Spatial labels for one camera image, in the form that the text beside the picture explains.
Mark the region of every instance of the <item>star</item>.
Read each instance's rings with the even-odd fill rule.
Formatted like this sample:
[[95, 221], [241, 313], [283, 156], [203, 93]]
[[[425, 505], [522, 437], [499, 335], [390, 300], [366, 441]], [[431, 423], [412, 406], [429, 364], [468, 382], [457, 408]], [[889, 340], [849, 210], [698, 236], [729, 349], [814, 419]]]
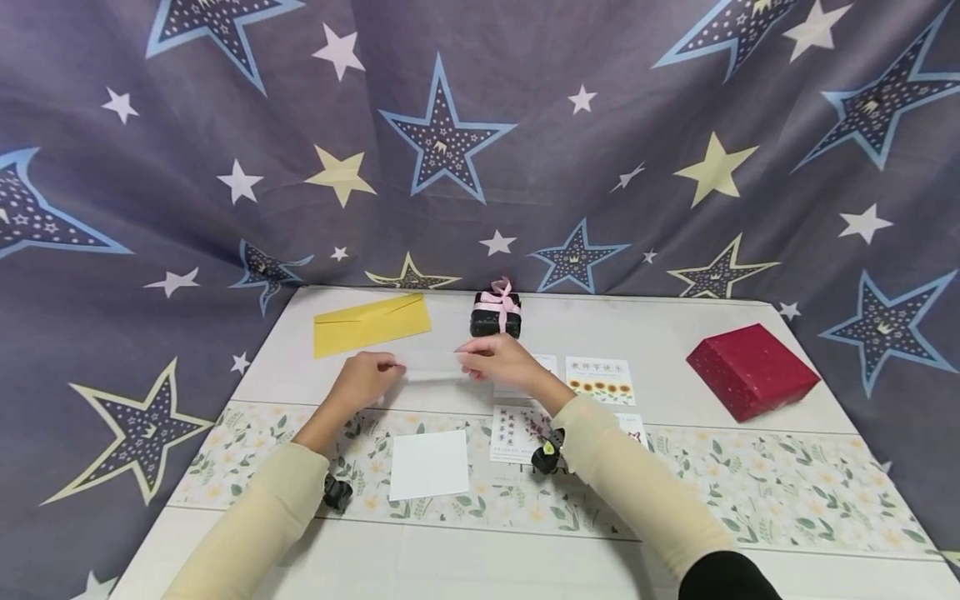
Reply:
[[679, 277], [689, 283], [680, 294], [680, 298], [732, 298], [733, 285], [737, 281], [742, 281], [749, 276], [754, 276], [770, 267], [779, 265], [779, 262], [765, 262], [755, 265], [736, 264], [737, 255], [740, 253], [741, 237], [743, 237], [743, 233], [737, 235], [706, 267], [667, 271], [670, 275]]
[[824, 331], [820, 337], [857, 347], [867, 397], [891, 356], [956, 372], [918, 329], [926, 312], [956, 273], [948, 273], [893, 300], [876, 287], [866, 271], [861, 274], [856, 315]]
[[0, 155], [0, 259], [31, 246], [76, 252], [132, 254], [100, 231], [52, 207], [30, 182], [39, 148]]
[[176, 275], [167, 271], [167, 276], [162, 281], [154, 281], [153, 283], [148, 283], [143, 286], [148, 287], [161, 287], [163, 291], [166, 292], [167, 298], [170, 298], [174, 295], [174, 292], [179, 290], [181, 287], [198, 287], [199, 283], [194, 281], [194, 277], [197, 276], [197, 273], [200, 271], [200, 267], [197, 267], [190, 273], [186, 275]]
[[117, 578], [100, 583], [93, 571], [86, 574], [86, 590], [73, 600], [107, 600], [113, 587], [117, 585]]
[[515, 125], [461, 121], [453, 106], [453, 96], [439, 54], [434, 64], [430, 100], [424, 117], [404, 116], [386, 110], [380, 110], [380, 114], [417, 150], [411, 196], [446, 176], [482, 204], [487, 203], [473, 167], [473, 155]]
[[307, 180], [306, 183], [332, 187], [337, 195], [337, 200], [340, 201], [341, 208], [347, 207], [347, 200], [350, 199], [350, 192], [353, 190], [376, 196], [373, 188], [366, 181], [361, 180], [358, 174], [360, 163], [363, 162], [363, 153], [338, 160], [320, 146], [314, 146], [314, 149], [317, 151], [317, 156], [320, 157], [320, 162], [324, 164], [324, 169]]
[[890, 221], [876, 216], [876, 204], [867, 208], [862, 215], [841, 212], [840, 216], [847, 222], [847, 228], [841, 231], [837, 237], [858, 234], [867, 244], [874, 241], [874, 233], [877, 229], [888, 228], [893, 225]]
[[716, 132], [712, 132], [703, 162], [692, 164], [674, 173], [697, 182], [697, 191], [693, 195], [693, 204], [690, 208], [699, 204], [713, 190], [739, 198], [740, 190], [736, 189], [736, 183], [733, 182], [733, 171], [756, 152], [757, 148], [759, 146], [727, 154]]
[[781, 302], [780, 314], [782, 314], [787, 321], [793, 321], [794, 317], [800, 316], [800, 311], [797, 310], [797, 303], [794, 302], [792, 304], [784, 304], [783, 302]]
[[230, 186], [230, 199], [236, 206], [241, 198], [249, 198], [256, 202], [256, 196], [253, 194], [253, 185], [263, 178], [258, 175], [247, 175], [240, 166], [240, 161], [233, 160], [233, 172], [229, 175], [218, 175], [217, 179]]
[[240, 374], [243, 375], [249, 366], [250, 361], [247, 360], [247, 353], [244, 352], [240, 356], [233, 357], [233, 368], [230, 369], [230, 372], [240, 371]]
[[636, 177], [637, 175], [639, 175], [640, 171], [645, 171], [645, 170], [646, 170], [646, 168], [643, 166], [643, 165], [645, 165], [645, 164], [646, 164], [646, 161], [644, 160], [643, 162], [641, 162], [641, 163], [640, 163], [633, 171], [631, 171], [630, 173], [627, 173], [626, 175], [621, 175], [621, 176], [620, 176], [620, 183], [618, 183], [617, 185], [615, 185], [615, 186], [613, 187], [613, 189], [610, 190], [610, 193], [612, 194], [614, 191], [616, 191], [616, 190], [618, 190], [618, 189], [620, 189], [620, 188], [626, 189], [626, 188], [627, 188], [627, 185], [630, 184], [630, 180], [631, 180], [631, 179], [633, 179], [634, 177]]
[[125, 471], [133, 472], [144, 504], [150, 504], [163, 481], [167, 450], [213, 425], [208, 420], [177, 412], [176, 368], [174, 358], [142, 401], [70, 384], [89, 402], [115, 437], [80, 476], [43, 504], [99, 486]]
[[783, 0], [771, 7], [769, 0], [719, 0], [700, 22], [657, 61], [654, 68], [716, 52], [727, 53], [730, 58], [725, 83], [798, 1]]
[[576, 95], [567, 96], [570, 102], [573, 103], [573, 114], [576, 114], [581, 110], [592, 112], [592, 110], [590, 110], [590, 100], [593, 100], [593, 96], [596, 95], [597, 93], [595, 91], [587, 92], [587, 89], [581, 84], [580, 91]]
[[403, 269], [400, 271], [399, 277], [384, 277], [374, 275], [369, 271], [364, 271], [364, 273], [367, 274], [367, 277], [369, 277], [374, 283], [379, 283], [380, 285], [393, 285], [395, 288], [403, 289], [434, 290], [439, 287], [443, 287], [448, 283], [453, 283], [454, 281], [460, 280], [459, 277], [424, 275], [420, 272], [420, 269], [417, 268], [417, 265], [414, 264], [414, 260], [410, 257], [409, 252], [403, 259]]
[[267, 95], [247, 40], [246, 26], [301, 6], [303, 3], [298, 0], [160, 0], [147, 43], [147, 58], [199, 37], [210, 37], [247, 79]]
[[561, 281], [569, 280], [588, 293], [596, 294], [593, 267], [627, 248], [630, 248], [630, 244], [591, 246], [587, 237], [587, 219], [584, 218], [562, 246], [544, 248], [528, 254], [550, 265], [537, 292], [544, 292]]
[[347, 67], [349, 66], [354, 69], [366, 71], [363, 65], [360, 64], [360, 59], [353, 53], [353, 44], [355, 44], [357, 40], [356, 32], [348, 36], [337, 37], [337, 35], [333, 33], [333, 30], [324, 23], [324, 33], [326, 34], [326, 46], [313, 53], [313, 56], [332, 62], [333, 68], [337, 71], [338, 81], [344, 80], [344, 73], [347, 72]]
[[853, 4], [836, 9], [835, 11], [824, 12], [820, 6], [820, 0], [814, 0], [810, 8], [810, 14], [806, 16], [806, 21], [789, 29], [783, 34], [790, 39], [796, 40], [797, 44], [793, 47], [793, 54], [790, 55], [790, 62], [796, 60], [807, 48], [819, 46], [833, 50], [833, 35], [830, 28], [836, 25]]
[[849, 139], [882, 171], [900, 118], [914, 108], [960, 91], [960, 72], [920, 72], [949, 7], [943, 9], [879, 79], [854, 91], [823, 92], [840, 121], [794, 171]]
[[515, 237], [503, 237], [499, 229], [493, 230], [493, 237], [489, 240], [480, 240], [480, 243], [487, 247], [487, 256], [493, 256], [497, 252], [510, 253], [510, 245], [515, 242]]
[[130, 106], [130, 94], [117, 94], [109, 87], [107, 88], [107, 93], [110, 95], [110, 101], [101, 105], [101, 107], [116, 112], [117, 116], [120, 117], [121, 123], [127, 125], [127, 119], [131, 115], [136, 117], [140, 116], [140, 113]]
[[231, 288], [262, 287], [260, 294], [260, 314], [266, 316], [267, 303], [280, 291], [284, 283], [303, 283], [303, 279], [290, 272], [287, 267], [302, 267], [313, 260], [313, 254], [296, 262], [284, 262], [269, 256], [264, 251], [240, 240], [240, 260], [243, 262], [244, 275]]

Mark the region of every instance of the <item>sleeve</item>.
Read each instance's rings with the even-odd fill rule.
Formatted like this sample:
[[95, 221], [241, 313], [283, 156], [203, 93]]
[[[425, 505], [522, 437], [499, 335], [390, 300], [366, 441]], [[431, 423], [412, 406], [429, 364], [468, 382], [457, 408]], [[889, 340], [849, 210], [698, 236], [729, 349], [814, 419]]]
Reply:
[[733, 550], [733, 538], [682, 480], [620, 430], [616, 416], [587, 395], [553, 420], [565, 433], [563, 456], [681, 581], [707, 554]]
[[247, 600], [306, 530], [324, 498], [330, 462], [284, 444], [201, 540], [163, 600]]
[[780, 595], [747, 557], [736, 552], [713, 552], [687, 571], [680, 583], [679, 598], [780, 600]]

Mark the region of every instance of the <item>hand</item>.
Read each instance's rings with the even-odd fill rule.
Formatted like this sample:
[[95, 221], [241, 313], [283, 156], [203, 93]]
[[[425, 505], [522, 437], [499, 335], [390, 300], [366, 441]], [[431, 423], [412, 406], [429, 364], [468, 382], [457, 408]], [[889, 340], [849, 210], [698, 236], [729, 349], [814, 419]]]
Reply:
[[326, 400], [297, 432], [293, 443], [318, 453], [329, 449], [344, 423], [383, 396], [406, 371], [406, 367], [396, 364], [390, 352], [360, 352], [351, 356]]
[[324, 404], [343, 407], [352, 417], [386, 394], [406, 371], [390, 352], [359, 352], [344, 363]]
[[474, 338], [455, 351], [466, 352], [459, 357], [462, 371], [470, 377], [493, 379], [517, 387], [535, 398], [552, 416], [576, 397], [573, 390], [506, 333]]

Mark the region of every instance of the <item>red gift box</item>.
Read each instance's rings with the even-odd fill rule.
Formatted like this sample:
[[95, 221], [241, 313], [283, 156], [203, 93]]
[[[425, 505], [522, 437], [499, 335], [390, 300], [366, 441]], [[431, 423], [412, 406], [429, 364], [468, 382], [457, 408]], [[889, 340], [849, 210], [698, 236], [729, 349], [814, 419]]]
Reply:
[[706, 338], [686, 362], [737, 422], [796, 402], [820, 381], [761, 324]]

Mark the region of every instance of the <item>small black gift box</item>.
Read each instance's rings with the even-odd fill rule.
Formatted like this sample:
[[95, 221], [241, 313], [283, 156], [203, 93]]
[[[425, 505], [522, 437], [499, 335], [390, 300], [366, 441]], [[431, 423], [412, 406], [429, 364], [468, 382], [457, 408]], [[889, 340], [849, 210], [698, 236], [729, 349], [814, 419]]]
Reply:
[[[500, 299], [500, 295], [493, 290], [486, 292], [488, 300], [490, 296]], [[473, 312], [470, 313], [470, 335], [475, 338], [485, 335], [496, 335], [500, 332], [500, 306], [493, 302], [485, 301], [484, 293], [478, 292], [473, 299]], [[507, 333], [515, 338], [520, 337], [520, 296], [517, 294], [508, 294], [508, 298], [516, 306], [516, 312], [507, 312]]]

